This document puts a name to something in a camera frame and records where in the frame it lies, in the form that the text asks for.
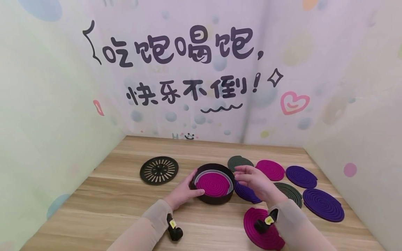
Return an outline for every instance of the hand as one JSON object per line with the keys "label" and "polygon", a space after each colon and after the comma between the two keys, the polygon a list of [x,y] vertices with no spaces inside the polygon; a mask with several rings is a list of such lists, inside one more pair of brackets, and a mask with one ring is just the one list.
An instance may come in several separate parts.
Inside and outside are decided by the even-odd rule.
{"label": "hand", "polygon": [[265,201],[270,208],[282,201],[288,200],[274,183],[259,169],[250,165],[235,167],[234,178],[240,185],[251,188],[258,198]]}
{"label": "hand", "polygon": [[204,189],[191,190],[189,184],[193,179],[197,169],[193,170],[185,179],[183,179],[174,189],[170,192],[164,200],[169,204],[172,210],[178,209],[181,205],[189,201],[191,198],[201,196],[205,193]]}

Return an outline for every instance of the yellow label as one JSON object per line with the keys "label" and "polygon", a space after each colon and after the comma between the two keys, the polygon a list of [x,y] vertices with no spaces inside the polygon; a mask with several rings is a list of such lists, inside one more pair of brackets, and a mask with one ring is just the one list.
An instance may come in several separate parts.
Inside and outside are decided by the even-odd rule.
{"label": "yellow label", "polygon": [[271,216],[268,216],[267,218],[265,218],[265,224],[271,225],[272,223],[274,223],[274,219],[272,219]]}
{"label": "yellow label", "polygon": [[174,220],[171,220],[169,222],[170,226],[174,229],[176,227],[176,222]]}

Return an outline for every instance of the black handle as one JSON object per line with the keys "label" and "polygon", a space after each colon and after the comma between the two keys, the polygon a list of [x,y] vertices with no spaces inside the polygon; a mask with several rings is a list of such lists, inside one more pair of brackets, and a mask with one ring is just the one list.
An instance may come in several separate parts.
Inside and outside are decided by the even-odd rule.
{"label": "black handle", "polygon": [[179,227],[176,227],[176,222],[172,218],[171,214],[167,215],[166,220],[168,221],[168,231],[170,239],[172,241],[180,240],[180,238],[183,237],[183,230],[181,230],[181,228]]}

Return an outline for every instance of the wallpaper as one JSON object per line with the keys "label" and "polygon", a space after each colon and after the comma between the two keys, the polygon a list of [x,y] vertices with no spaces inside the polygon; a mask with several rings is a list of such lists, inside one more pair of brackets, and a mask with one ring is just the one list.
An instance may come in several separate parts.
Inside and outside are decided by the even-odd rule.
{"label": "wallpaper", "polygon": [[19,250],[125,136],[57,26],[62,9],[33,2],[0,3],[1,251]]}
{"label": "wallpaper", "polygon": [[65,1],[59,22],[128,135],[302,147],[375,4]]}
{"label": "wallpaper", "polygon": [[402,32],[384,2],[312,128],[306,150],[385,250],[399,251]]}

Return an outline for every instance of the purple mosquito coil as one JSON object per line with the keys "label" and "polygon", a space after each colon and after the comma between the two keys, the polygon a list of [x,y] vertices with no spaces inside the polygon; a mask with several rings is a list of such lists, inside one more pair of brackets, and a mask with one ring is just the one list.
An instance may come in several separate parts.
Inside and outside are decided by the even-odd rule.
{"label": "purple mosquito coil", "polygon": [[317,177],[298,165],[289,166],[286,169],[286,177],[301,188],[314,188],[317,186]]}
{"label": "purple mosquito coil", "polygon": [[340,222],[345,218],[342,205],[328,193],[309,188],[303,192],[304,205],[315,215],[331,222]]}
{"label": "purple mosquito coil", "polygon": [[234,184],[234,191],[237,193],[237,195],[242,198],[243,200],[247,200],[253,204],[257,204],[262,202],[254,193],[254,191],[246,186],[240,185],[239,182],[235,182]]}

